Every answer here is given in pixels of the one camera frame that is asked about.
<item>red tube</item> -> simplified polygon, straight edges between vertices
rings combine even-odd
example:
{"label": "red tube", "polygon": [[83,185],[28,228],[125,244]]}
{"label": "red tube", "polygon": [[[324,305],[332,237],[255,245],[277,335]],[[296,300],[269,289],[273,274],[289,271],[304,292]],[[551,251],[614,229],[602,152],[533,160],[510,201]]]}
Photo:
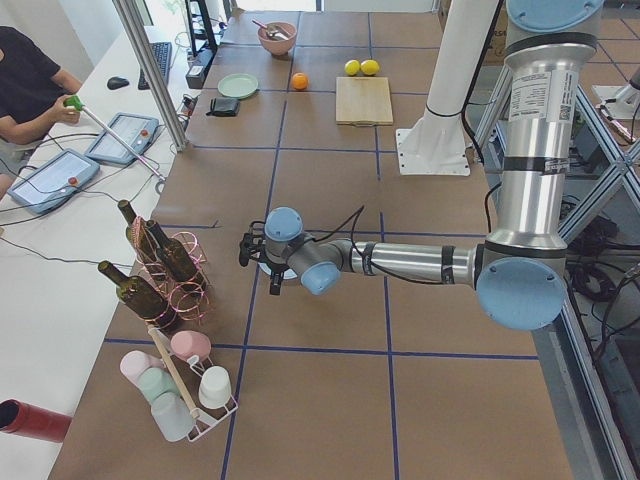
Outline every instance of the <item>red tube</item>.
{"label": "red tube", "polygon": [[61,443],[70,424],[71,417],[35,405],[18,400],[0,403],[0,432]]}

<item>green controller handle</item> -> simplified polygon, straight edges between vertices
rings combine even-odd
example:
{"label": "green controller handle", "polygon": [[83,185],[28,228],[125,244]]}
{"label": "green controller handle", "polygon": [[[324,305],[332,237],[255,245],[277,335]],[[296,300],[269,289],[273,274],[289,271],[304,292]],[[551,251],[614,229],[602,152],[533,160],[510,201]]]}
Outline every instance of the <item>green controller handle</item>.
{"label": "green controller handle", "polygon": [[84,107],[83,103],[80,101],[80,98],[77,95],[72,95],[64,101],[65,107],[73,107],[79,112],[82,111],[82,107]]}

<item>wallet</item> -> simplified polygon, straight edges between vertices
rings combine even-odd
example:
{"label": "wallet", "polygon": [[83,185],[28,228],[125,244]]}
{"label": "wallet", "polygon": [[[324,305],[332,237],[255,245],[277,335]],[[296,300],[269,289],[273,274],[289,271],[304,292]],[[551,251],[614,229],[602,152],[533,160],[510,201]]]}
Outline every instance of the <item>wallet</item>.
{"label": "wallet", "polygon": [[235,117],[240,110],[240,101],[237,98],[216,97],[211,100],[211,106],[207,116]]}

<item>bowl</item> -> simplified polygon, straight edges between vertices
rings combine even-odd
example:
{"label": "bowl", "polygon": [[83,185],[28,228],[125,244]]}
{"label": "bowl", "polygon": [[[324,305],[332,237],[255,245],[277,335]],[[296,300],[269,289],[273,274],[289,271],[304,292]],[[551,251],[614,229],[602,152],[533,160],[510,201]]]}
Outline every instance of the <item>bowl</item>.
{"label": "bowl", "polygon": [[260,44],[264,47],[266,51],[271,53],[271,55],[275,55],[275,56],[285,55],[296,44],[296,37],[298,36],[298,31],[296,30],[295,25],[292,25],[287,22],[269,22],[267,25],[276,25],[282,28],[285,32],[289,34],[289,38],[287,40],[275,40],[275,39],[272,40],[269,37],[267,37],[266,29],[259,28],[258,38],[260,39]]}

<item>white wall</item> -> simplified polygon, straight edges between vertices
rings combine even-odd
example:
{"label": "white wall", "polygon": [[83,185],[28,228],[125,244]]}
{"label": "white wall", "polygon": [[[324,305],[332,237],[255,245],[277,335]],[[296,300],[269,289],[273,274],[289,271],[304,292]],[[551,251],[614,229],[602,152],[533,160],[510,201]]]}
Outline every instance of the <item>white wall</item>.
{"label": "white wall", "polygon": [[122,30],[111,0],[3,0],[0,22],[84,80]]}
{"label": "white wall", "polygon": [[18,27],[18,25],[16,24],[16,20],[13,18],[11,12],[7,10],[7,7],[4,5],[4,3],[0,3],[0,24],[8,25],[9,27],[14,28]]}
{"label": "white wall", "polygon": [[324,10],[334,12],[430,12],[438,0],[324,0]]}
{"label": "white wall", "polygon": [[111,0],[58,0],[96,65],[122,32],[122,22]]}

